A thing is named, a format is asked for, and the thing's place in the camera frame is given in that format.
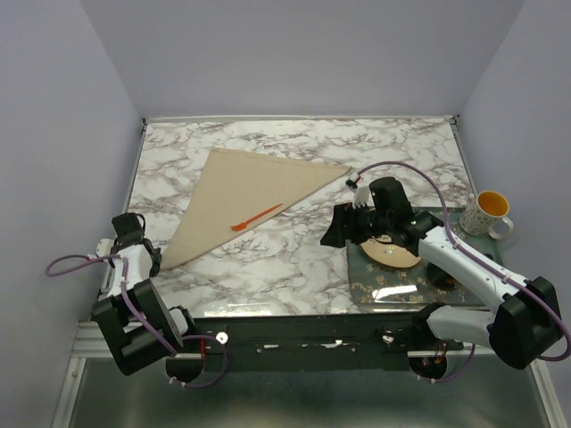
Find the gray wall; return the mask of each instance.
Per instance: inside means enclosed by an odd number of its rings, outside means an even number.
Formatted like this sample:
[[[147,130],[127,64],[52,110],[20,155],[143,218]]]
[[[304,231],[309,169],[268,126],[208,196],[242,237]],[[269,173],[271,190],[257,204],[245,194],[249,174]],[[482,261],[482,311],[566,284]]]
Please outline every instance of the gray wall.
[[[459,113],[521,0],[80,0],[145,117]]]
[[[43,270],[111,232],[142,124],[76,0],[3,2],[0,58],[0,426],[47,427],[103,267]]]
[[[570,2],[526,0],[462,112],[460,135],[478,188],[509,198],[516,233],[506,244],[506,262],[550,279],[571,323],[569,22]],[[571,421],[571,365],[549,367]]]

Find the dark placemat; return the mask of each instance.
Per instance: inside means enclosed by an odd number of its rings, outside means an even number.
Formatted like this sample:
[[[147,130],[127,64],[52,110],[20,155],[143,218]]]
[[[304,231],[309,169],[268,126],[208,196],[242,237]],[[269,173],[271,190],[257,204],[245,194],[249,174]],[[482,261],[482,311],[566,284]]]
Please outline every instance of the dark placemat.
[[[443,218],[441,208],[420,208]],[[459,226],[463,208],[450,208],[452,231],[464,242],[501,264],[500,249],[490,236],[471,236]],[[441,301],[453,306],[481,308],[484,304],[462,284],[451,290],[432,286],[426,278],[428,262],[421,260],[416,266],[398,269],[381,265],[370,259],[359,245],[347,248],[349,286],[352,299],[358,306],[371,309],[419,310],[429,303]]]

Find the round wooden board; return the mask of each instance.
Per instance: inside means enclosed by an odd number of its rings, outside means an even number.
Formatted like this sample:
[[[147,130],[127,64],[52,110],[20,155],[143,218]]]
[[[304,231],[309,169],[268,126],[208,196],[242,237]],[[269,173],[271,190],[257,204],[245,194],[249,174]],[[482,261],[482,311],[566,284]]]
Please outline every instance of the round wooden board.
[[[420,257],[416,257],[408,250],[392,243],[380,243],[374,239],[369,239],[360,247],[374,261],[391,268],[412,268],[420,262]]]

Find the mug handle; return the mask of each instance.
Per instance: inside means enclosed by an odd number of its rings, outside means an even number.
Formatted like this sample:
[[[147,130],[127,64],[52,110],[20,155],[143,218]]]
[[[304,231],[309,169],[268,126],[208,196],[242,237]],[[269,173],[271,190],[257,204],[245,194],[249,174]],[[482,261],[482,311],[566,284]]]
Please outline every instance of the mug handle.
[[[500,221],[503,221],[506,225],[508,225],[508,232],[506,232],[504,235],[500,235],[499,233],[497,233],[494,229],[494,227],[500,223]],[[490,226],[490,228],[488,228],[488,235],[491,236],[493,239],[496,240],[500,240],[500,239],[504,239],[507,238],[508,236],[510,236],[512,234],[512,232],[514,231],[514,222],[511,221],[508,217],[503,217],[500,221],[497,221],[496,223],[494,223],[493,225]]]

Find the mug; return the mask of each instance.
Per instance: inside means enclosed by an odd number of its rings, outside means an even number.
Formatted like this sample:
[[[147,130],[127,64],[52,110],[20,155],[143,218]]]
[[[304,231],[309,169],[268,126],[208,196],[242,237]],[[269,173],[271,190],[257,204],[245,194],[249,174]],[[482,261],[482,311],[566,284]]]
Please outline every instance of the mug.
[[[504,239],[514,231],[513,221],[506,217],[508,212],[508,200],[500,193],[486,190],[468,204],[460,216],[460,227],[469,235],[480,236],[487,232],[493,239]],[[504,235],[494,230],[500,222],[508,226]]]

